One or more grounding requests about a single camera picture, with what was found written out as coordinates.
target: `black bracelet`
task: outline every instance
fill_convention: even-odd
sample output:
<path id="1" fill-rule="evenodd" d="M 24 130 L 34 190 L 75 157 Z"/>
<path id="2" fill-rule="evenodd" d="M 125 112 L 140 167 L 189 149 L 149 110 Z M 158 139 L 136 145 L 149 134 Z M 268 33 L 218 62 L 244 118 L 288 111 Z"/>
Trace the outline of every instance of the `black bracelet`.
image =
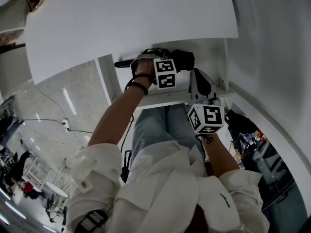
<path id="1" fill-rule="evenodd" d="M 141 73 L 133 77 L 133 79 L 139 78 L 139 77 L 146 77 L 150 80 L 151 83 L 156 84 L 156 78 L 154 75 Z"/>
<path id="2" fill-rule="evenodd" d="M 148 95 L 148 89 L 145 86 L 143 86 L 142 84 L 137 83 L 137 82 L 130 82 L 128 84 L 128 87 L 130 87 L 131 85 L 139 87 L 140 89 L 142 89 L 144 91 L 145 95 Z"/>

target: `wrist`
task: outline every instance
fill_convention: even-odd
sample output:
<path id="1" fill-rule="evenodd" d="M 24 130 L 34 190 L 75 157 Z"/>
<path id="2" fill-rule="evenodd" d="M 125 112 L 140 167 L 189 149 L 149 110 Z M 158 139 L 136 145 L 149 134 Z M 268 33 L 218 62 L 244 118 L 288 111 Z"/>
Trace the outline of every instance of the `wrist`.
<path id="1" fill-rule="evenodd" d="M 134 79 L 134 82 L 137 82 L 139 84 L 142 84 L 145 86 L 147 89 L 151 86 L 151 81 L 147 77 L 138 77 Z"/>

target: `black cable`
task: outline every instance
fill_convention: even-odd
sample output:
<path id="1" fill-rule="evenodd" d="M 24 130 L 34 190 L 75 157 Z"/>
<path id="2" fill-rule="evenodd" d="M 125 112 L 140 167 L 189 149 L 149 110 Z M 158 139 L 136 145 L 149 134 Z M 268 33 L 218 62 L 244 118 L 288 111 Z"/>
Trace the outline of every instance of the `black cable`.
<path id="1" fill-rule="evenodd" d="M 90 133 L 93 134 L 94 132 L 89 132 L 89 131 L 84 131 L 84 130 L 71 130 L 69 128 L 67 128 L 68 131 L 76 131 L 76 132 L 85 132 L 85 133 Z"/>
<path id="2" fill-rule="evenodd" d="M 57 122 L 59 124 L 65 125 L 64 122 L 59 122 L 59 121 L 54 120 L 54 119 L 23 119 L 22 121 L 54 121 L 54 122 Z"/>
<path id="3" fill-rule="evenodd" d="M 65 115 L 65 112 L 63 111 L 62 107 L 60 107 L 60 105 L 59 105 L 57 102 L 55 102 L 53 99 L 51 99 L 49 96 L 45 95 L 36 85 L 35 85 L 35 87 L 36 87 L 37 90 L 38 90 L 39 92 L 41 92 L 45 97 L 47 97 L 49 100 L 51 100 L 53 103 L 55 103 L 55 104 L 60 108 L 60 110 L 63 112 L 65 119 L 67 119 L 67 117 L 66 117 L 66 115 Z"/>
<path id="4" fill-rule="evenodd" d="M 133 122 L 134 122 L 134 116 L 132 115 L 132 121 L 130 122 L 130 126 L 128 127 L 128 130 L 127 130 L 127 132 L 126 132 L 126 134 L 125 134 L 125 138 L 124 138 L 124 140 L 123 140 L 123 142 L 122 142 L 122 145 L 121 145 L 121 153 L 122 153 L 123 145 L 124 145 L 124 143 L 125 143 L 127 134 L 129 133 L 129 131 L 130 131 L 130 129 L 131 129 L 131 126 L 132 126 L 132 123 L 133 123 Z"/>

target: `jeans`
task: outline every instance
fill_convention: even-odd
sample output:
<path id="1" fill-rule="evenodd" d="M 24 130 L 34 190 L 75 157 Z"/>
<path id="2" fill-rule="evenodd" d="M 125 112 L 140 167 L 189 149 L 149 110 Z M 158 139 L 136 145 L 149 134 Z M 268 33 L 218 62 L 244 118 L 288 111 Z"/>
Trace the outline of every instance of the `jeans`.
<path id="1" fill-rule="evenodd" d="M 204 158 L 204 150 L 195 138 L 184 104 L 143 110 L 134 128 L 132 160 L 149 145 L 174 140 L 189 149 L 196 145 Z"/>

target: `fluorescent light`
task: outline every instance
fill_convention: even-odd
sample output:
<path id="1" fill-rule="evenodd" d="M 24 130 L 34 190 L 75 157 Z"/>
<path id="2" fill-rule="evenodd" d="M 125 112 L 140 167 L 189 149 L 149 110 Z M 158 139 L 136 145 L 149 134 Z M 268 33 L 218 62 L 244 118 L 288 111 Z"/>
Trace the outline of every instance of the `fluorescent light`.
<path id="1" fill-rule="evenodd" d="M 70 109 L 71 109 L 71 112 L 72 112 L 74 115 L 76 115 L 77 112 L 76 112 L 76 110 L 75 110 L 75 108 L 74 108 L 74 106 L 73 106 L 73 103 L 71 102 L 71 99 L 70 99 L 70 97 L 69 97 L 69 95 L 68 95 L 68 91 L 67 91 L 66 88 L 63 88 L 63 93 L 64 93 L 64 96 L 65 96 L 65 98 L 66 98 L 66 100 L 67 100 L 67 103 L 68 103 L 68 105 L 69 105 L 69 107 L 70 107 Z"/>
<path id="2" fill-rule="evenodd" d="M 35 114 L 35 116 L 38 118 L 38 121 L 41 122 L 40 117 L 38 115 L 38 113 Z"/>
<path id="3" fill-rule="evenodd" d="M 91 139 L 91 138 L 89 138 L 89 136 L 88 136 L 88 135 L 85 135 L 85 136 L 84 136 L 84 138 L 85 138 L 85 140 L 86 140 L 87 142 L 89 142 L 89 141 L 90 141 L 90 139 Z"/>
<path id="4" fill-rule="evenodd" d="M 9 197 L 9 195 L 7 195 L 1 188 L 0 188 L 0 192 L 1 192 L 8 200 L 11 200 L 11 198 Z"/>
<path id="5" fill-rule="evenodd" d="M 42 225 L 44 228 L 46 228 L 47 230 L 49 230 L 49 231 L 52 231 L 52 232 L 54 232 L 54 233 L 56 233 L 56 231 L 55 230 L 52 230 L 52 229 L 50 229 L 49 227 L 47 227 L 47 226 L 45 226 L 45 225 Z"/>
<path id="6" fill-rule="evenodd" d="M 1 214 L 0 214 L 0 219 L 1 219 L 3 222 L 5 222 L 7 225 L 10 225 L 9 221 L 8 221 L 4 216 L 2 216 Z"/>
<path id="7" fill-rule="evenodd" d="M 8 206 L 8 207 L 10 207 L 10 209 L 12 210 L 12 211 L 14 211 L 16 214 L 18 214 L 20 217 L 22 217 L 23 219 L 26 219 L 26 217 L 25 217 L 25 215 L 23 214 L 23 213 L 21 213 L 21 212 L 19 212 L 17 209 L 15 209 L 12 205 L 10 205 L 8 202 L 5 202 L 6 203 L 6 205 Z"/>

